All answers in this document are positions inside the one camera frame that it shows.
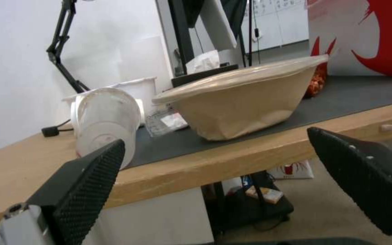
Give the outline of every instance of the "drawer handle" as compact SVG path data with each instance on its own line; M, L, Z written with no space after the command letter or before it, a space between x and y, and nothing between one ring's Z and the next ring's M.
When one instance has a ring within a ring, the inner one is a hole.
M382 124L381 131L383 131L383 132L392 131L392 124Z

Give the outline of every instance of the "whiteboard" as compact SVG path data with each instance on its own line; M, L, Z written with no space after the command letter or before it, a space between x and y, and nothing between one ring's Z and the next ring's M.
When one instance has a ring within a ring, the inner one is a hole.
M255 19L260 32L260 50L308 40L308 11L305 0L253 0L252 51L258 50L255 37ZM244 49L249 53L249 0L244 13Z

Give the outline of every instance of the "black mat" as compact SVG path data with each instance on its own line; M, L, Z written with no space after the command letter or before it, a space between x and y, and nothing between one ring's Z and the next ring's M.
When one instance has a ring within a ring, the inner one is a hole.
M243 242L224 243L230 245L373 245L370 242L355 238L323 238L323 239L301 239L283 242Z
M198 136L191 129L151 138L146 128L140 128L137 131L135 155L127 168L245 141L389 104L392 104L392 78L329 77L322 93L315 98L302 100L286 121L233 140L210 142Z

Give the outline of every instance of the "metal bolt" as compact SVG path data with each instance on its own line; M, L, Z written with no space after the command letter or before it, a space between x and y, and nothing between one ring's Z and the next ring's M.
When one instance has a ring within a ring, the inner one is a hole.
M9 219L11 217L14 217L27 209L28 209L28 204L26 204L25 202L16 203L10 206L8 209L6 209L6 211L4 212L4 219Z

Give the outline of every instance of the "bowl lid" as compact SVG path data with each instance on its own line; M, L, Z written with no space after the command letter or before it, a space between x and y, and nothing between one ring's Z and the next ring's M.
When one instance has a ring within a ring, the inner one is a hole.
M241 68L234 71L210 76L205 79L191 82L156 95L154 104L166 104L180 99L195 96L200 93L212 92L226 88L233 88L254 82L279 79L292 76L308 68L320 65L328 61L328 55L310 56L298 59L290 59L281 62L273 62L249 68Z

